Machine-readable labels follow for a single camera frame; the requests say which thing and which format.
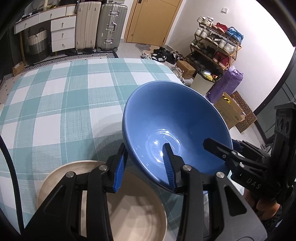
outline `red shoe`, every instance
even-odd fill
[[[224,24],[221,24],[221,23],[217,23],[216,25],[212,25],[212,28],[215,28],[222,33],[225,33],[228,30],[228,27]]]
[[[226,68],[229,65],[230,58],[223,53],[221,53],[220,56],[221,56],[221,60],[219,62],[219,65],[223,68]]]
[[[222,53],[221,52],[217,52],[213,58],[213,60],[216,62],[216,63],[219,63],[221,58],[222,58]]]

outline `tablecloth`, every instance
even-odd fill
[[[16,169],[25,225],[36,211],[38,190],[51,171],[77,160],[106,161],[117,153],[128,97],[154,80],[181,83],[162,63],[129,58],[75,60],[22,74],[2,110],[0,133]],[[183,198],[151,186],[164,203],[168,228],[176,235]],[[18,230],[12,182],[2,153],[0,207]]]

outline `blue bowl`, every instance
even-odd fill
[[[200,172],[229,173],[225,162],[202,145],[211,137],[233,148],[225,121],[206,98],[182,84],[152,81],[137,88],[125,105],[122,131],[133,162],[167,190],[162,157],[165,143]]]

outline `light switch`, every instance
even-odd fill
[[[228,8],[225,8],[225,7],[224,7],[224,8],[222,9],[221,12],[223,12],[223,13],[227,13],[227,12],[228,12]]]

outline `purple bag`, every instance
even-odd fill
[[[207,93],[206,98],[211,103],[216,103],[221,98],[223,92],[226,92],[228,95],[232,94],[242,79],[243,73],[240,73],[234,66],[231,66],[227,71],[225,71],[224,75],[210,90],[210,92]]]

